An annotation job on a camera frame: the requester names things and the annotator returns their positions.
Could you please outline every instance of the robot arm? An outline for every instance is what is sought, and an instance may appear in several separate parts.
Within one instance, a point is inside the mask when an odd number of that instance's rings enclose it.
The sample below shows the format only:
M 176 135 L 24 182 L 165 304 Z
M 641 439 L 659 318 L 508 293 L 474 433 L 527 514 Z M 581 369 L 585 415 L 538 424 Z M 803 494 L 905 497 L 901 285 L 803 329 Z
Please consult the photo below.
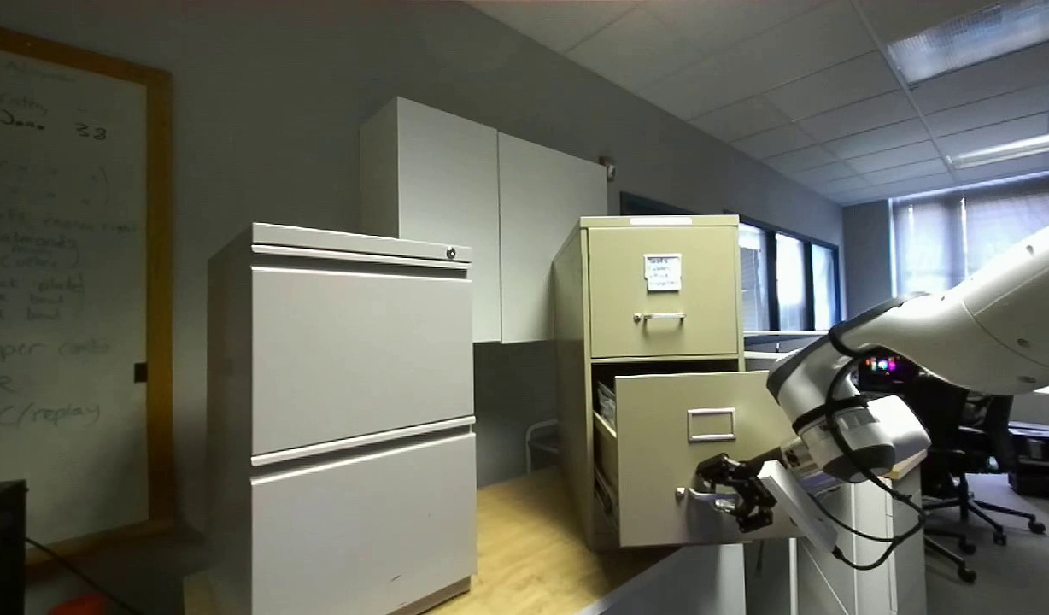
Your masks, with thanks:
M 1049 228 L 940 297 L 915 297 L 837 325 L 769 372 L 813 465 L 835 478 L 887 468 L 893 433 L 846 377 L 860 351 L 887 348 L 927 372 L 976 388 L 1024 391 L 1049 383 Z

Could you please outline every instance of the cable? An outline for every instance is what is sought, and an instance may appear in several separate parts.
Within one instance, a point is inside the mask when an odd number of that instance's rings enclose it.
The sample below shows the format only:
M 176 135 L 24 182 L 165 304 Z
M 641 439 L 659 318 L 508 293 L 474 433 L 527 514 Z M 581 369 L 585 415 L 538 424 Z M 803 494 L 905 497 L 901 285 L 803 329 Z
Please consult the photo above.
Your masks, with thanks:
M 915 533 L 923 530 L 923 507 L 920 507 L 905 492 L 895 492 L 895 488 L 884 484 L 878 474 L 872 474 L 863 465 L 859 465 L 853 448 L 842 436 L 837 411 L 842 411 L 842 406 L 863 404 L 860 397 L 853 397 L 853 399 L 835 399 L 837 387 L 852 377 L 853 356 L 859 356 L 859 351 L 846 351 L 846 356 L 852 356 L 846 364 L 837 369 L 835 380 L 829 380 L 829 387 L 826 387 L 826 399 L 829 399 L 829 404 L 826 404 L 826 433 L 835 436 L 835 445 L 842 448 L 842 455 L 843 455 L 872 484 L 878 484 L 883 492 L 887 492 L 895 503 L 909 506 L 909 507 L 915 513 L 915 521 L 913 521 L 905 533 L 895 533 L 895 537 L 872 537 L 872 533 L 860 533 L 860 530 L 842 521 L 835 513 L 826 513 L 823 503 L 813 497 L 813 506 L 815 506 L 835 525 L 842 525 L 842 530 L 846 530 L 846 533 L 853 533 L 853 537 L 860 537 L 860 539 L 872 539 L 872 544 L 887 544 L 872 564 L 852 561 L 842 546 L 829 548 L 842 564 L 846 564 L 846 566 L 853 566 L 853 569 L 876 569 L 876 566 L 883 566 L 909 537 L 915 537 Z
M 53 554 L 50 546 L 36 544 L 35 537 L 24 537 L 35 548 L 41 548 L 48 561 L 63 564 L 66 569 L 72 569 L 74 577 L 81 577 L 91 592 L 106 595 L 114 605 L 121 605 L 125 615 L 139 615 L 131 601 L 123 601 L 121 595 L 114 595 L 106 585 L 98 585 L 94 577 L 89 577 L 81 566 L 74 566 L 67 558 Z

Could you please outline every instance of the open drawer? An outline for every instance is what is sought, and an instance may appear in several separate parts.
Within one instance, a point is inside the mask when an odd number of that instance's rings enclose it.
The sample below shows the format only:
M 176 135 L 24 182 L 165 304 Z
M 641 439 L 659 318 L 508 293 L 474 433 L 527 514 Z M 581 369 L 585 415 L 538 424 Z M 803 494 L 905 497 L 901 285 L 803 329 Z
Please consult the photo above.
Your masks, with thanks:
M 614 380 L 614 420 L 596 412 L 596 465 L 617 546 L 733 544 L 740 530 L 689 494 L 705 457 L 754 457 L 794 439 L 766 372 L 639 372 Z

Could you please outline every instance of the ceiling tile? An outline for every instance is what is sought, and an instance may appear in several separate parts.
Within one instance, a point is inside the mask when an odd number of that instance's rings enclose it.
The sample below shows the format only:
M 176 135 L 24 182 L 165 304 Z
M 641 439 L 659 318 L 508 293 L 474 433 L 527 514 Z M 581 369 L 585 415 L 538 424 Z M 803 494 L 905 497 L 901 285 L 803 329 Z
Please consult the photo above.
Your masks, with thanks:
M 863 157 L 846 157 L 846 164 L 859 174 L 887 174 L 895 167 L 927 164 L 927 161 L 936 161 L 936 164 L 943 161 L 940 149 L 929 138 L 863 152 Z
M 913 100 L 923 111 L 940 111 L 1043 83 L 1049 83 L 1049 44 L 920 83 L 913 84 Z
M 920 119 L 909 119 L 909 123 L 893 123 L 893 126 L 878 126 L 863 132 L 846 132 L 846 135 L 829 138 L 826 145 L 842 157 L 860 157 L 860 152 L 893 149 L 893 145 L 915 144 L 915 138 L 929 138 L 929 132 Z
M 842 138 L 852 132 L 867 132 L 867 128 L 909 123 L 909 119 L 915 119 L 915 109 L 909 104 L 909 100 L 901 91 L 887 91 L 887 95 L 876 95 L 853 104 L 815 111 L 803 119 L 803 126 L 820 138 Z
M 899 87 L 899 83 L 887 60 L 883 54 L 859 54 L 852 60 L 829 64 L 826 72 L 769 91 L 769 102 L 774 102 L 794 119 L 803 119 L 835 104 L 876 100 L 893 87 Z
M 569 0 L 569 4 L 518 4 L 518 0 L 466 0 L 474 10 L 522 30 L 527 37 L 566 50 L 581 44 L 587 35 L 612 25 L 635 0 Z
M 788 126 L 788 119 L 766 100 L 744 100 L 697 115 L 695 126 L 722 138 L 748 138 L 754 132 Z
M 948 25 L 948 21 L 976 13 L 991 8 L 991 0 L 936 0 L 936 4 L 860 0 L 859 8 L 867 13 L 867 25 L 876 27 L 876 35 L 887 44 L 895 37 L 909 37 L 933 25 Z
M 958 177 L 964 184 L 976 184 L 976 182 L 1006 182 L 1006 177 L 1022 177 L 1022 174 L 1038 174 L 1038 172 L 1047 172 L 1047 157 L 1022 157 L 1022 161 L 984 164 L 984 167 L 958 167 Z
M 754 91 L 780 87 L 806 72 L 842 64 L 867 49 L 872 41 L 852 4 L 820 4 L 782 27 L 700 58 L 688 72 L 650 83 L 646 95 L 675 115 L 700 115 Z
M 954 189 L 958 182 L 949 174 L 915 174 L 915 177 L 899 177 L 899 182 L 876 182 L 878 194 L 884 198 L 905 198 L 920 192 L 943 192 Z
M 853 192 L 853 189 L 867 192 L 872 184 L 867 184 L 867 177 L 852 174 L 852 177 L 823 182 L 820 189 L 823 189 L 823 192 Z
M 788 152 L 788 149 L 803 149 L 803 145 L 813 145 L 815 138 L 806 135 L 803 126 L 780 126 L 780 128 L 769 128 L 769 132 L 754 132 L 748 138 L 737 138 L 733 145 L 752 152 L 752 157 L 774 157 L 774 152 Z
M 943 152 L 964 152 L 964 149 L 979 149 L 979 145 L 995 145 L 995 144 L 1027 138 L 1027 135 L 1038 135 L 1038 132 L 1049 132 L 1049 119 L 1047 115 L 1022 115 L 1022 119 L 1012 119 L 1012 123 L 949 132 L 949 135 L 940 138 L 940 145 L 943 145 Z
M 592 72 L 635 87 L 656 83 L 697 60 L 695 41 L 653 18 L 650 10 L 628 10 L 596 37 L 585 37 L 566 50 L 566 58 L 587 64 Z
M 705 50 L 722 50 L 759 30 L 787 25 L 794 13 L 813 10 L 823 0 L 646 0 L 646 8 Z
M 948 132 L 964 132 L 964 128 L 976 128 L 976 126 L 991 126 L 991 123 L 1007 123 L 1018 115 L 1034 115 L 1049 109 L 1049 84 L 1032 84 L 1032 87 L 1018 87 L 1007 95 L 995 95 L 995 100 L 979 100 L 974 104 L 958 104 L 948 111 L 933 111 L 927 115 L 929 128 L 936 135 Z
M 803 167 L 774 167 L 774 172 L 782 172 L 787 177 L 796 177 L 803 184 L 835 184 L 835 182 L 843 182 L 843 177 L 860 177 L 843 161 L 826 161 L 826 164 L 813 164 L 813 167 L 809 164 L 803 164 Z
M 787 149 L 787 152 L 766 157 L 766 164 L 773 164 L 780 172 L 800 172 L 800 167 L 837 164 L 837 157 L 826 145 L 803 145 L 803 149 Z
M 876 184 L 899 184 L 899 182 L 913 182 L 913 184 L 949 184 L 954 174 L 949 167 L 936 157 L 927 157 L 927 161 L 909 161 L 909 164 L 899 164 L 899 167 L 883 167 L 876 172 Z

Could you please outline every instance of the cabinet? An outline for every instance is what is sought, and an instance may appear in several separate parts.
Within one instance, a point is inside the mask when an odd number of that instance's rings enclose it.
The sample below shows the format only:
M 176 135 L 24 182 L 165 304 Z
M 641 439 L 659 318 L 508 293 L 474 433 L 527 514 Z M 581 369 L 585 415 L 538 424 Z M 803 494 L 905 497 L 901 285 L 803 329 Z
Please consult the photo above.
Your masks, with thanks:
M 920 497 L 920 470 L 895 478 L 893 488 Z M 872 537 L 899 537 L 913 530 L 915 513 L 895 503 L 872 480 L 842 484 L 820 503 L 846 525 Z M 860 539 L 853 533 L 837 533 L 837 548 L 859 564 L 883 558 L 884 544 Z M 813 615 L 927 615 L 927 544 L 923 533 L 909 537 L 883 566 L 853 569 L 835 554 L 813 548 L 806 539 L 796 544 L 794 561 L 796 608 Z
M 547 340 L 549 261 L 607 209 L 605 167 L 394 100 L 360 128 L 360 228 L 471 246 L 471 339 Z
M 766 372 L 744 372 L 737 284 L 733 215 L 587 215 L 557 251 L 563 468 L 592 544 L 740 537 L 689 492 L 695 468 L 794 430 Z
M 469 309 L 457 246 L 255 220 L 213 257 L 223 611 L 401 611 L 469 587 Z

